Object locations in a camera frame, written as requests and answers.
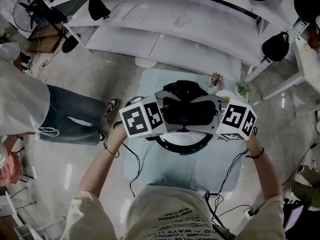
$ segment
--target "white drawstring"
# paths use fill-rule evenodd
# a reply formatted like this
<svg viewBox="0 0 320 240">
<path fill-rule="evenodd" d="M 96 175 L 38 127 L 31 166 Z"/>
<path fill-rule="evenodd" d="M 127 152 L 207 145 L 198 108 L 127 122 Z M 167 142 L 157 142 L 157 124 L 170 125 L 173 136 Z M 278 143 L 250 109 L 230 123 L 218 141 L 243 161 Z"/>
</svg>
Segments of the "white drawstring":
<svg viewBox="0 0 320 240">
<path fill-rule="evenodd" d="M 57 137 L 60 133 L 59 130 L 53 127 L 40 127 L 36 132 L 49 137 Z"/>
</svg>

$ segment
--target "bracelet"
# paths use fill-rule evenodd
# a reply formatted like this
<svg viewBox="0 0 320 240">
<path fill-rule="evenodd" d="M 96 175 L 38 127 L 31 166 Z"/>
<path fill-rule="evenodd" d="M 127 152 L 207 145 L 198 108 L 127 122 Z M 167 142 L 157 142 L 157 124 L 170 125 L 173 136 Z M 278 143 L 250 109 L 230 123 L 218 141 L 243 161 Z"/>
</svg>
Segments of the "bracelet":
<svg viewBox="0 0 320 240">
<path fill-rule="evenodd" d="M 117 151 L 117 155 L 111 154 L 110 151 L 108 150 L 108 146 L 106 146 L 105 143 L 103 143 L 103 148 L 104 148 L 105 151 L 106 151 L 110 156 L 112 156 L 113 158 L 118 158 L 118 157 L 120 156 L 119 150 Z"/>
<path fill-rule="evenodd" d="M 258 159 L 259 157 L 262 156 L 262 154 L 265 152 L 265 148 L 262 147 L 262 152 L 259 154 L 259 155 L 256 155 L 256 156 L 251 156 L 251 155 L 246 155 L 245 157 L 246 158 L 252 158 L 252 159 Z"/>
</svg>

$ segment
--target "table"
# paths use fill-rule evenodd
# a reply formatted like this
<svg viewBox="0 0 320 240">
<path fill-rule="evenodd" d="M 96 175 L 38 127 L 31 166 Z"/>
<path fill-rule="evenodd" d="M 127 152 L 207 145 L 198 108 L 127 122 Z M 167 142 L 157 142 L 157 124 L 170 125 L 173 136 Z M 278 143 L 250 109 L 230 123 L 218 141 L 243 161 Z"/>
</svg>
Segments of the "table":
<svg viewBox="0 0 320 240">
<path fill-rule="evenodd" d="M 197 82 L 201 88 L 208 90 L 210 77 L 206 75 L 169 71 L 163 69 L 146 69 L 141 77 L 137 96 L 148 96 L 163 89 L 163 86 L 177 80 Z M 236 83 L 225 80 L 225 89 L 235 92 Z M 195 191 L 218 192 L 227 174 L 228 168 L 237 154 L 243 152 L 244 141 L 224 141 L 212 138 L 208 145 L 197 153 L 179 155 L 161 147 L 155 141 L 144 138 L 132 138 L 128 146 L 140 157 L 141 174 L 137 181 L 143 184 L 176 186 Z M 238 183 L 242 160 L 231 171 L 224 192 L 233 191 Z M 127 152 L 124 162 L 124 175 L 133 179 L 137 175 L 136 158 Z"/>
<path fill-rule="evenodd" d="M 303 81 L 306 81 L 318 93 L 320 93 L 319 54 L 317 54 L 315 50 L 311 49 L 308 45 L 308 41 L 303 39 L 301 36 L 295 40 L 293 45 L 299 72 L 284 81 L 281 85 L 263 94 L 262 99 L 264 101 Z M 299 106 L 295 111 L 295 116 L 301 116 L 317 110 L 320 110 L 320 104 Z"/>
</svg>

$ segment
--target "gray floor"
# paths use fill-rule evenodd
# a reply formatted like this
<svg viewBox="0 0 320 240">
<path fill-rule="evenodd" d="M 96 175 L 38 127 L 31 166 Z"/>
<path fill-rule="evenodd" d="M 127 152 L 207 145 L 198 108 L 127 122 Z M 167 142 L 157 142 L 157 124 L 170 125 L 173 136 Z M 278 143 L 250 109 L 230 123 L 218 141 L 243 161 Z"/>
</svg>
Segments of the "gray floor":
<svg viewBox="0 0 320 240">
<path fill-rule="evenodd" d="M 78 45 L 68 54 L 58 55 L 42 71 L 40 64 L 51 55 L 38 56 L 34 61 L 32 73 L 46 84 L 62 87 L 73 92 L 107 102 L 118 98 L 123 105 L 135 96 L 139 81 L 144 71 L 136 66 L 134 57 L 95 51 L 92 55 Z M 156 68 L 180 70 L 173 66 L 159 63 Z M 248 67 L 243 66 L 243 74 Z M 315 129 L 313 113 L 301 117 L 294 116 L 294 102 L 314 103 L 318 94 L 306 84 L 292 87 L 267 101 L 261 100 L 263 91 L 272 88 L 293 75 L 297 69 L 287 61 L 272 64 L 251 83 L 252 93 L 249 96 L 258 119 L 258 138 L 269 154 L 280 179 L 284 182 L 298 165 L 305 151 L 320 138 Z M 105 123 L 110 128 L 115 120 L 113 114 Z M 20 210 L 21 216 L 34 227 L 43 226 L 66 216 L 72 196 L 86 169 L 97 155 L 101 145 L 83 146 L 38 141 L 26 141 L 25 166 L 34 165 L 37 179 L 29 180 L 28 194 L 37 204 Z M 320 159 L 317 154 L 320 147 L 312 149 L 306 156 L 305 163 Z M 107 182 L 101 194 L 101 202 L 109 215 L 116 235 L 124 233 L 124 221 L 127 210 L 133 201 L 129 190 L 129 180 L 124 178 L 124 156 L 120 156 L 112 165 Z M 18 190 L 23 183 L 14 186 Z M 135 192 L 143 188 L 134 185 Z M 244 159 L 237 188 L 223 193 L 224 201 L 219 205 L 217 214 L 238 205 L 250 205 L 257 208 L 263 203 L 259 179 L 251 159 Z M 228 212 L 220 219 L 225 226 L 237 234 L 248 223 L 244 215 L 245 207 Z M 63 232 L 64 223 L 53 227 L 49 233 L 56 237 Z"/>
</svg>

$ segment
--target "electric fan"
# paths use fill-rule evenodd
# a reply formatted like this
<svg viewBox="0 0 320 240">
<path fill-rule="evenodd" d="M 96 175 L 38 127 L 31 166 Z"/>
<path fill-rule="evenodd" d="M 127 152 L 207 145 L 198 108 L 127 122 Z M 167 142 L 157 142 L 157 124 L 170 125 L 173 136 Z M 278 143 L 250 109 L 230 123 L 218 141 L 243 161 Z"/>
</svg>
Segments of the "electric fan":
<svg viewBox="0 0 320 240">
<path fill-rule="evenodd" d="M 25 32 L 40 31 L 50 24 L 46 18 L 49 10 L 42 0 L 18 0 L 13 9 L 13 20 Z"/>
<path fill-rule="evenodd" d="M 43 0 L 18 0 L 13 9 L 13 20 L 25 32 L 40 31 L 51 24 L 60 37 L 65 38 L 62 52 L 71 52 L 79 43 L 71 35 L 67 37 L 56 24 L 66 22 L 67 17 L 55 7 L 49 8 Z"/>
</svg>

